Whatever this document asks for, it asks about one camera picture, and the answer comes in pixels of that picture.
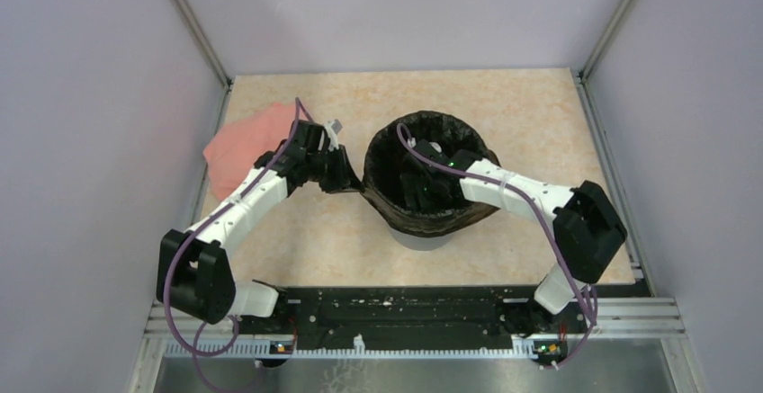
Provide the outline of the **left aluminium corner post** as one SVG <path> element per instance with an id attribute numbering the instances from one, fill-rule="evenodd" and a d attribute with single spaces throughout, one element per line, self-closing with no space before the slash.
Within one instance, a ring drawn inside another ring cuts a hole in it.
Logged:
<path id="1" fill-rule="evenodd" d="M 221 60 L 215 51 L 208 35 L 202 27 L 201 22 L 195 14 L 189 0 L 170 0 L 175 10 L 179 14 L 185 29 L 190 34 L 196 48 L 202 55 L 209 69 L 215 75 L 216 79 L 228 91 L 232 85 L 231 77 L 221 63 Z"/>

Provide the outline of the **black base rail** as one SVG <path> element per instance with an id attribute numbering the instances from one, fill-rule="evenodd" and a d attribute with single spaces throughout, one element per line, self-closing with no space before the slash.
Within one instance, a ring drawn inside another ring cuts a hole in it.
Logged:
<path id="1" fill-rule="evenodd" d="M 267 318 L 239 317 L 243 336 L 295 336 L 302 351 L 344 350 L 360 336 L 371 351 L 508 349 L 526 338 L 569 339 L 588 329 L 579 304 L 558 315 L 531 286 L 289 287 Z"/>

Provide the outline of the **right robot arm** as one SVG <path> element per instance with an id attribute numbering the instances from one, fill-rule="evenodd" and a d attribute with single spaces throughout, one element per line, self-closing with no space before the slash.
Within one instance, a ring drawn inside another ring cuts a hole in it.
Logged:
<path id="1" fill-rule="evenodd" d="M 592 314 L 592 287 L 628 237 L 601 185 L 589 180 L 576 186 L 538 181 L 469 150 L 446 156 L 424 139 L 399 136 L 395 144 L 415 175 L 415 181 L 404 186 L 405 201 L 424 209 L 475 203 L 540 226 L 555 264 L 527 308 L 534 329 L 551 332 L 563 321 L 564 309 L 572 300 L 585 315 Z"/>

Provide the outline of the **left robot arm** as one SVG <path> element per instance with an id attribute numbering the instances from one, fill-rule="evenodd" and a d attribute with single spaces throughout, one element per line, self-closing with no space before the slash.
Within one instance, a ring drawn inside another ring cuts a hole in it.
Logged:
<path id="1" fill-rule="evenodd" d="M 235 281 L 230 259 L 265 214 L 305 183 L 328 194 L 361 191 L 338 141 L 341 129 L 337 120 L 298 121 L 212 213 L 185 231 L 169 230 L 159 247 L 157 299 L 209 324 L 244 316 L 267 333 L 283 330 L 289 318 L 283 292 L 261 281 Z"/>

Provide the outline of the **pink folded cloth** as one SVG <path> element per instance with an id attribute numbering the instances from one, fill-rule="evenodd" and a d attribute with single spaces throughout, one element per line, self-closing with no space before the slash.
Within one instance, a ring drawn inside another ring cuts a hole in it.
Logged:
<path id="1" fill-rule="evenodd" d="M 265 152 L 275 151 L 288 138 L 294 115 L 293 104 L 273 103 L 249 117 L 223 125 L 202 152 L 216 200 L 230 196 L 255 161 Z"/>

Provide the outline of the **aluminium corner post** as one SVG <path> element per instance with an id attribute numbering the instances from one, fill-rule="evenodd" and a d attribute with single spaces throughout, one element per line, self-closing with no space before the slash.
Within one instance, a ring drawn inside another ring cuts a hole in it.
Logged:
<path id="1" fill-rule="evenodd" d="M 602 59 L 607 53 L 608 48 L 615 40 L 617 33 L 622 28 L 629 13 L 632 11 L 637 0 L 619 0 L 612 15 L 610 16 L 606 27 L 598 37 L 598 40 L 588 55 L 588 58 L 578 72 L 578 79 L 581 85 L 585 85 L 588 80 L 596 73 Z"/>
<path id="2" fill-rule="evenodd" d="M 201 22 L 195 14 L 189 0 L 170 0 L 175 10 L 179 14 L 185 29 L 190 34 L 196 48 L 202 55 L 209 69 L 215 75 L 216 79 L 228 91 L 232 85 L 231 77 L 221 63 L 221 60 L 215 51 L 208 35 L 202 27 Z"/>

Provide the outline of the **grey plastic trash bin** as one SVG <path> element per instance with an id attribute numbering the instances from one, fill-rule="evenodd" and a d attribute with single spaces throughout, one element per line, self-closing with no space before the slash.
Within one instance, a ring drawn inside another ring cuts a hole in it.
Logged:
<path id="1" fill-rule="evenodd" d="M 450 243 L 458 232 L 449 233 L 437 237 L 417 237 L 410 234 L 400 232 L 396 229 L 390 228 L 390 235 L 401 246 L 406 247 L 409 250 L 428 252 L 439 249 Z"/>

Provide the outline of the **aluminium front frame rail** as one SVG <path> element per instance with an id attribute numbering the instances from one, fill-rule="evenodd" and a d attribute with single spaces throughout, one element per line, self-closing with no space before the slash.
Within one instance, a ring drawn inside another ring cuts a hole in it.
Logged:
<path id="1" fill-rule="evenodd" d="M 175 309 L 171 309 L 171 318 L 183 337 L 191 337 L 202 323 Z M 222 337 L 231 333 L 232 329 L 232 321 L 224 320 L 205 327 L 204 333 Z M 171 335 L 166 313 L 158 302 L 149 312 L 144 335 Z M 678 304 L 672 298 L 600 298 L 597 324 L 591 335 L 602 339 L 662 339 L 684 337 L 687 330 Z"/>

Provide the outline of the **right aluminium corner post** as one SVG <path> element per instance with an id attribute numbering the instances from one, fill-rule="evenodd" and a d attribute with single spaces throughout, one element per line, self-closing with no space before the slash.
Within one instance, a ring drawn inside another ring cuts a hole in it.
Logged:
<path id="1" fill-rule="evenodd" d="M 606 27 L 598 37 L 598 40 L 588 55 L 588 58 L 578 72 L 578 79 L 581 85 L 585 85 L 588 80 L 596 73 L 602 59 L 607 53 L 608 48 L 615 40 L 617 33 L 622 28 L 629 13 L 632 11 L 637 0 L 619 0 L 612 15 L 610 16 Z"/>

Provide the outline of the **black plastic trash bag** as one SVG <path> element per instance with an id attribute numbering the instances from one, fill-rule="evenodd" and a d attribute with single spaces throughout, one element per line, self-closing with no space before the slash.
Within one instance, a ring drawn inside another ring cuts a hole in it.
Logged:
<path id="1" fill-rule="evenodd" d="M 499 160 L 468 123 L 442 112 L 419 111 L 397 118 L 372 137 L 364 158 L 362 195 L 387 224 L 414 237 L 440 237 L 467 228 L 498 211 L 466 200 L 457 175 L 427 165 L 404 147 L 397 127 L 409 129 L 407 141 L 427 159 L 465 170 L 467 158 Z"/>

